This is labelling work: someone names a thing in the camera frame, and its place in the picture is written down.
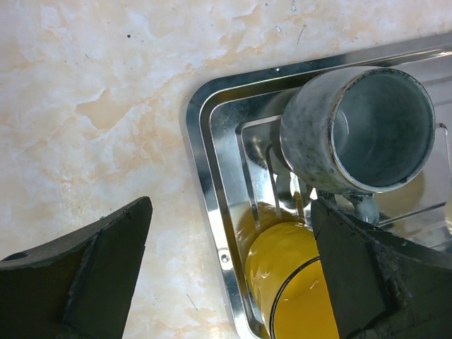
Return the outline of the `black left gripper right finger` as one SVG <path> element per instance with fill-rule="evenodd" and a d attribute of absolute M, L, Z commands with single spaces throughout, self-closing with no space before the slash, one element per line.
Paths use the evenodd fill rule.
<path fill-rule="evenodd" d="M 311 222 L 341 338 L 450 338 L 451 255 L 318 198 Z"/>

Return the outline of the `yellow mug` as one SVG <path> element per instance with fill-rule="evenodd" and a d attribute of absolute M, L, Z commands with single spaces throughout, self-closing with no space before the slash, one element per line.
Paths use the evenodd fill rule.
<path fill-rule="evenodd" d="M 338 338 L 314 233 L 295 222 L 262 232 L 246 258 L 246 278 L 271 338 Z"/>

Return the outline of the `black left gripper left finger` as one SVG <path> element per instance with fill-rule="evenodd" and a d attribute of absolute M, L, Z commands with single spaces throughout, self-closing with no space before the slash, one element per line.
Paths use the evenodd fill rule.
<path fill-rule="evenodd" d="M 1 260 L 2 338 L 121 338 L 153 207 L 130 202 Z"/>

